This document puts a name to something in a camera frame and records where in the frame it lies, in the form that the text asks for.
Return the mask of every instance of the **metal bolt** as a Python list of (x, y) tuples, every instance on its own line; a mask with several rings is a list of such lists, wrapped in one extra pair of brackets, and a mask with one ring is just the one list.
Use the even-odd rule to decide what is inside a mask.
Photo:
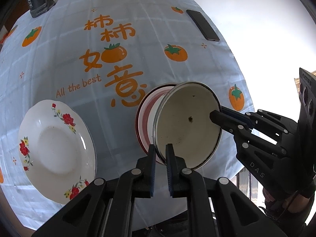
[(221, 178), (219, 178), (219, 182), (221, 184), (228, 184), (229, 180), (226, 177), (221, 177)]
[(139, 168), (134, 168), (132, 169), (131, 173), (133, 175), (139, 175), (142, 171)]
[(184, 168), (184, 169), (182, 169), (182, 173), (184, 173), (185, 175), (189, 175), (192, 173), (192, 170), (189, 168)]
[(104, 180), (102, 178), (97, 178), (93, 182), (95, 185), (102, 185), (104, 183)]

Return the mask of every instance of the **red rose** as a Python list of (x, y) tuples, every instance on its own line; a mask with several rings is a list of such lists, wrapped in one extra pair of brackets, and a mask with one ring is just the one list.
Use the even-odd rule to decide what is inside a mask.
[(25, 146), (24, 142), (20, 143), (20, 151), (24, 156), (27, 156), (28, 153), (30, 152), (28, 148)]
[(73, 199), (74, 197), (76, 197), (79, 193), (79, 189), (77, 187), (72, 188), (71, 190), (71, 194), (69, 196), (69, 199)]
[(66, 125), (75, 126), (74, 119), (69, 114), (63, 114), (63, 119)]

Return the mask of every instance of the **black phone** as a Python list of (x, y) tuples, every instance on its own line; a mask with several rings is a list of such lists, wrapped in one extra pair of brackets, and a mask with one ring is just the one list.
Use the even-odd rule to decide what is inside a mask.
[(194, 21), (195, 25), (197, 25), (197, 27), (199, 28), (199, 30), (201, 31), (201, 33), (203, 34), (206, 40), (210, 40), (210, 41), (220, 40), (218, 35), (215, 33), (214, 29), (204, 18), (202, 13), (200, 13), (199, 11), (192, 11), (192, 10), (186, 10), (186, 12)]

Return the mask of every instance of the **table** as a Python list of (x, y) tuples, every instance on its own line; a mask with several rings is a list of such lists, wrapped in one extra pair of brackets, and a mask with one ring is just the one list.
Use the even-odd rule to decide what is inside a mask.
[[(223, 106), (253, 111), (232, 52), (194, 0), (55, 1), (35, 19), (22, 15), (0, 53), (1, 188), (21, 223), (35, 230), (62, 208), (31, 185), (18, 159), (19, 126), (37, 102), (59, 100), (82, 117), (96, 149), (96, 177), (106, 180), (145, 156), (135, 115), (142, 97), (161, 84), (200, 81)], [(202, 12), (220, 42), (207, 41), (186, 9)], [(168, 54), (169, 45), (179, 54)], [(234, 102), (229, 92), (236, 88), (242, 96)], [(214, 156), (198, 171), (232, 178), (243, 167), (235, 154), (233, 136), (223, 132)], [(184, 210), (186, 200), (169, 196), (166, 168), (157, 164), (154, 197), (135, 201), (133, 230)]]

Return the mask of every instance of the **floral pattern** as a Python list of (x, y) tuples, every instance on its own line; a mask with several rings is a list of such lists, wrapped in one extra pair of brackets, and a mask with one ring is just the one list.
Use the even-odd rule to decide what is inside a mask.
[(76, 129), (75, 129), (75, 123), (74, 123), (74, 119), (70, 116), (70, 114), (62, 114), (60, 112), (60, 110), (56, 110), (56, 104), (53, 103), (52, 104), (52, 110), (54, 111), (55, 113), (55, 117), (58, 117), (60, 118), (64, 124), (68, 125), (69, 129), (74, 133), (76, 134)]
[(23, 161), (26, 166), (23, 166), (25, 171), (29, 170), (30, 165), (33, 166), (30, 159), (30, 151), (28, 149), (28, 138), (24, 137), (23, 140), (20, 142), (20, 151), (25, 157), (25, 160)]
[(76, 197), (79, 194), (80, 190), (84, 189), (88, 185), (89, 185), (89, 182), (86, 179), (82, 180), (80, 176), (79, 182), (74, 184), (71, 189), (67, 190), (64, 193), (64, 196), (66, 196), (66, 198), (69, 198), (69, 200), (72, 200), (74, 197)]

